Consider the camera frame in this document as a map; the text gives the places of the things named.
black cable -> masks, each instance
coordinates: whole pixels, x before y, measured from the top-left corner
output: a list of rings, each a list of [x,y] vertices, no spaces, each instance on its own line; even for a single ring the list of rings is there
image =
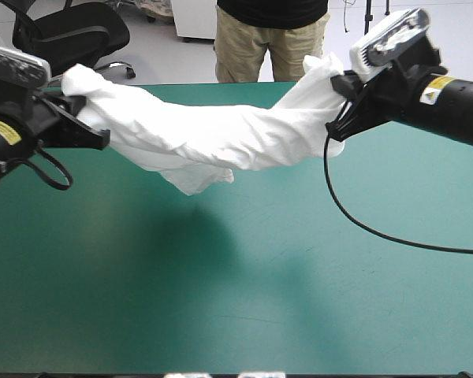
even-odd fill
[[[363,222],[360,220],[355,219],[347,210],[346,208],[343,207],[343,205],[340,203],[340,200],[338,199],[337,195],[334,192],[333,185],[331,184],[331,179],[330,179],[330,170],[329,170],[329,165],[328,165],[328,158],[327,158],[327,152],[328,152],[328,146],[330,144],[330,135],[326,137],[326,142],[324,143],[324,176],[326,178],[326,184],[328,186],[328,189],[330,190],[331,197],[334,200],[334,203],[337,205],[338,209],[356,226],[361,227],[363,230],[370,232],[373,235],[376,235],[380,238],[389,240],[391,242],[399,243],[399,244],[404,244],[405,246],[413,246],[415,248],[423,248],[426,250],[439,250],[441,252],[452,252],[455,254],[473,254],[473,250],[468,250],[468,249],[463,249],[463,248],[452,248],[449,246],[434,246],[430,244],[423,244],[423,243],[417,243],[417,242],[412,242],[410,240],[406,239],[400,239],[395,236],[387,235],[384,234],[383,232],[377,231],[367,225],[365,225]]]

sticker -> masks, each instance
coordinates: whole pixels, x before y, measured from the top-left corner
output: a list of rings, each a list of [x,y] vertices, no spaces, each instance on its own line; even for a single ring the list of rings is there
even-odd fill
[[[21,141],[20,135],[5,122],[0,121],[0,135],[11,146]]]
[[[455,79],[450,76],[439,76],[429,84],[427,84],[426,89],[420,96],[420,101],[422,104],[427,105],[434,105],[440,97],[441,91],[445,88],[449,83],[453,82]]]

white floor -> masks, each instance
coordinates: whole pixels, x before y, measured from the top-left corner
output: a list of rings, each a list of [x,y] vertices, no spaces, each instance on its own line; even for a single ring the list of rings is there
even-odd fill
[[[75,0],[74,4],[87,0]],[[62,7],[62,0],[38,0],[29,13],[32,18],[54,12]],[[473,1],[468,0],[391,0],[391,10],[420,6],[431,17],[430,39],[440,48],[443,64],[450,74],[473,80]],[[348,49],[363,35],[366,2],[357,0],[348,6],[344,30],[344,3],[330,2],[331,20],[326,31],[325,52],[333,51],[348,67]],[[384,17],[385,1],[373,1],[375,21]],[[131,32],[126,48],[102,62],[122,60],[133,64],[136,78],[127,80],[121,71],[108,72],[106,77],[115,82],[129,84],[157,83],[214,83],[215,56],[210,41],[184,43],[177,37],[174,25],[161,21],[153,24],[134,7],[121,7],[122,15]],[[14,15],[0,5],[0,36],[11,46]],[[263,65],[262,81],[271,81],[269,60]]]

black chair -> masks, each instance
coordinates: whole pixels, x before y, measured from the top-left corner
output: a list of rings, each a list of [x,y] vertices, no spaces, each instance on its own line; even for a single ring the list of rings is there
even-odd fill
[[[62,10],[33,20],[27,15],[35,0],[0,0],[16,14],[13,45],[25,53],[49,62],[53,76],[76,63],[94,68],[96,62],[126,46],[129,30],[121,17],[101,2],[71,6],[66,0]],[[96,70],[126,67],[126,76],[135,77],[128,63],[113,62]]]

green table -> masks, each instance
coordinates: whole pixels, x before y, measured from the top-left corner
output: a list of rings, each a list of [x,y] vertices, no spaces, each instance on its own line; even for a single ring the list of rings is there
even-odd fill
[[[271,106],[288,83],[148,87]],[[473,256],[392,244],[335,208],[322,162],[188,197],[111,149],[56,150],[68,192],[0,183],[0,372],[473,372]],[[333,184],[385,232],[473,248],[473,149],[399,124]]]

